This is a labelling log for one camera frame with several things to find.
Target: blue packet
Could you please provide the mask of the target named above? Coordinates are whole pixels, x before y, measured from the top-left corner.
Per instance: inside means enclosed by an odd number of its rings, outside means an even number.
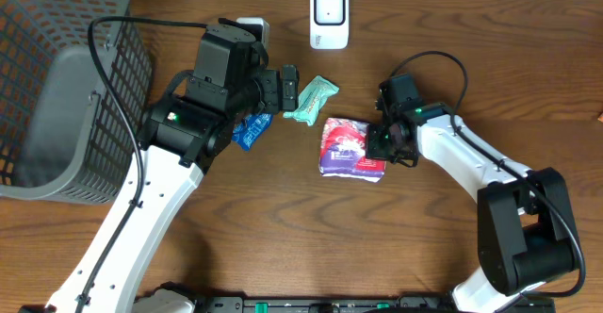
[[[272,118],[271,114],[248,115],[233,131],[233,141],[249,152],[257,138],[270,127]]]

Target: wood grain surface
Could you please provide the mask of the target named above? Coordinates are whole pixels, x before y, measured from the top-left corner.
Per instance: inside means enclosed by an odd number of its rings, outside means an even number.
[[[424,50],[470,76],[461,115],[508,156],[567,181],[587,282],[558,312],[603,310],[603,0],[351,0],[348,48],[310,48],[309,0],[132,0],[133,15],[269,21],[270,65],[297,64],[340,92],[313,127],[275,118],[249,153],[232,144],[171,224],[139,293],[179,282],[249,296],[399,296],[444,291],[478,266],[476,206],[443,170],[387,167],[378,184],[318,173],[328,117],[378,121],[378,84]],[[142,26],[155,56],[152,99],[191,69],[200,30]],[[452,104],[461,75],[444,58],[409,66],[428,102]],[[0,200],[0,312],[42,304],[85,253],[108,206]],[[546,286],[570,288],[575,274]]]

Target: gray plastic basket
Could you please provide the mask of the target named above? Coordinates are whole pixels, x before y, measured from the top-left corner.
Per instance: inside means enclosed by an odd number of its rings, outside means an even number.
[[[111,201],[132,145],[88,48],[90,21],[129,0],[0,0],[0,194]],[[132,24],[101,24],[99,55],[139,126],[152,67]]]

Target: teal wrapper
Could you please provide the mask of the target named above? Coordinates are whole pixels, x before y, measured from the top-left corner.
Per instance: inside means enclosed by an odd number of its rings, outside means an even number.
[[[298,109],[283,113],[283,117],[305,122],[308,126],[313,125],[317,120],[318,111],[327,103],[327,99],[338,92],[336,85],[318,75],[301,92]]]

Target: black cable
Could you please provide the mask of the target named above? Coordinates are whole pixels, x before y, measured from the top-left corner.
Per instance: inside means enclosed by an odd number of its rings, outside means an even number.
[[[111,85],[111,81],[109,80],[108,76],[106,75],[105,70],[103,69],[103,63],[101,62],[101,60],[98,57],[98,53],[96,51],[96,45],[94,44],[94,27],[103,22],[130,22],[130,23],[144,23],[144,24],[150,24],[150,25],[169,25],[169,26],[185,26],[185,27],[199,27],[199,28],[207,27],[207,25],[205,25],[205,24],[151,20],[151,19],[145,19],[145,18],[139,18],[139,17],[127,17],[127,16],[100,17],[100,18],[93,20],[90,23],[90,26],[88,27],[88,47],[90,49],[92,61],[94,62],[94,67],[96,68],[98,75],[101,76],[101,80],[103,81],[103,84],[105,85],[106,91],[109,93],[109,95],[113,99],[113,102],[115,102],[115,106],[116,106],[117,110],[119,111],[120,116],[122,117],[123,123],[125,124],[126,131],[128,132],[128,137],[130,138],[130,140],[132,141],[132,144],[134,146],[134,155],[136,158],[136,164],[137,164],[137,170],[138,170],[138,180],[137,180],[137,185],[136,185],[136,192],[134,193],[134,198],[132,199],[132,201],[130,201],[130,206],[125,211],[125,214],[123,214],[122,220],[118,224],[117,228],[115,229],[115,232],[113,232],[113,235],[111,236],[109,241],[106,243],[105,249],[99,256],[98,260],[96,261],[96,264],[94,265],[94,268],[90,272],[90,276],[88,278],[88,281],[86,282],[86,285],[84,286],[84,289],[82,290],[82,293],[77,297],[77,308],[75,309],[75,313],[81,313],[82,310],[84,309],[84,305],[88,302],[90,289],[94,285],[94,279],[96,278],[96,275],[98,275],[98,272],[101,270],[101,267],[103,267],[103,263],[105,262],[106,257],[108,256],[109,252],[111,251],[111,248],[115,244],[115,241],[117,240],[117,238],[119,237],[123,228],[125,227],[125,224],[132,216],[132,212],[134,212],[134,209],[139,205],[140,194],[142,193],[142,187],[144,186],[144,177],[143,177],[144,170],[143,170],[143,166],[142,166],[142,154],[140,152],[140,148],[139,148],[139,144],[136,139],[136,135],[134,134],[134,126],[130,123],[130,120],[128,119],[127,115],[125,114],[125,110],[124,110],[122,101],[120,100],[119,95],[115,91],[115,88],[113,88],[113,86]]]
[[[409,58],[406,58],[401,64],[398,65],[398,67],[396,67],[394,72],[392,72],[392,74],[390,75],[390,78],[395,76],[396,74],[398,74],[398,71],[400,69],[402,69],[410,61],[415,60],[416,58],[421,58],[421,57],[427,56],[427,55],[438,55],[438,56],[450,58],[459,66],[459,68],[461,68],[461,71],[463,72],[463,78],[464,78],[463,90],[461,91],[459,100],[457,101],[456,105],[454,105],[452,114],[450,114],[450,125],[452,126],[454,133],[456,135],[458,135],[461,139],[463,139],[465,142],[467,142],[467,144],[469,144],[476,151],[480,152],[480,154],[482,154],[483,156],[485,156],[486,158],[488,158],[489,160],[494,162],[501,170],[509,173],[515,179],[519,180],[521,183],[523,183],[525,186],[527,186],[528,189],[534,194],[534,196],[538,200],[540,200],[543,204],[545,204],[545,206],[548,208],[548,210],[555,216],[555,218],[557,218],[557,220],[559,220],[559,222],[563,226],[563,229],[567,232],[567,236],[569,237],[569,239],[572,243],[572,248],[576,252],[576,257],[578,259],[578,264],[579,264],[579,278],[578,278],[578,281],[576,282],[576,284],[571,289],[562,291],[562,292],[526,291],[523,293],[523,295],[524,296],[543,296],[543,297],[549,297],[549,298],[564,298],[564,297],[572,296],[572,295],[578,293],[580,291],[580,289],[582,288],[582,286],[584,286],[584,282],[586,280],[586,263],[584,261],[584,253],[582,252],[582,249],[581,249],[580,245],[578,244],[578,240],[574,236],[574,233],[570,229],[569,225],[567,224],[567,221],[562,216],[559,209],[553,203],[551,203],[550,200],[548,200],[548,198],[541,191],[539,191],[536,186],[532,185],[530,181],[528,181],[525,177],[523,177],[518,172],[507,167],[505,165],[504,159],[498,160],[494,156],[490,155],[483,148],[481,148],[477,143],[473,142],[470,138],[468,138],[461,130],[462,128],[459,128],[457,126],[457,124],[455,122],[456,114],[457,114],[459,108],[461,107],[461,103],[463,102],[464,96],[469,87],[469,78],[467,76],[467,70],[464,67],[463,63],[459,59],[457,59],[455,56],[445,53],[445,52],[426,51],[426,52],[422,52],[422,53],[413,55]]]

